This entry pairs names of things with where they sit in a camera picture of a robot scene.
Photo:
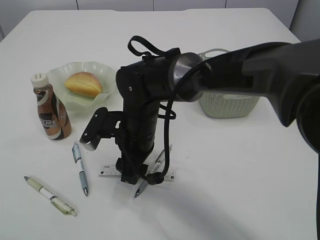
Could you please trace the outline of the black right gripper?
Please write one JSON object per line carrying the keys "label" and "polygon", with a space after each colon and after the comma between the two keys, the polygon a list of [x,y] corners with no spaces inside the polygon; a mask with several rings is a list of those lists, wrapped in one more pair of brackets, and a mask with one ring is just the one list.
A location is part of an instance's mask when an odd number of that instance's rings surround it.
{"label": "black right gripper", "polygon": [[116,170],[121,173],[120,180],[124,183],[135,185],[141,178],[141,175],[145,175],[148,170],[148,165],[144,164],[139,157],[132,160],[124,151],[121,151],[121,157],[116,161]]}

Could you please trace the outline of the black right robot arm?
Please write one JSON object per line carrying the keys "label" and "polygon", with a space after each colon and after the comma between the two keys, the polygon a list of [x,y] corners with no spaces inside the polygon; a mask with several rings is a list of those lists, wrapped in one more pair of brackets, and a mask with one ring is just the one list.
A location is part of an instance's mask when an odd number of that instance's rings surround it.
{"label": "black right robot arm", "polygon": [[296,122],[315,151],[320,150],[320,42],[268,42],[230,51],[207,60],[178,48],[161,51],[142,37],[147,47],[135,52],[142,60],[121,67],[116,85],[123,98],[125,134],[116,168],[121,181],[136,184],[146,173],[144,161],[154,147],[161,102],[166,102],[164,131],[169,131],[172,105],[193,102],[216,92],[265,97],[281,124]]}

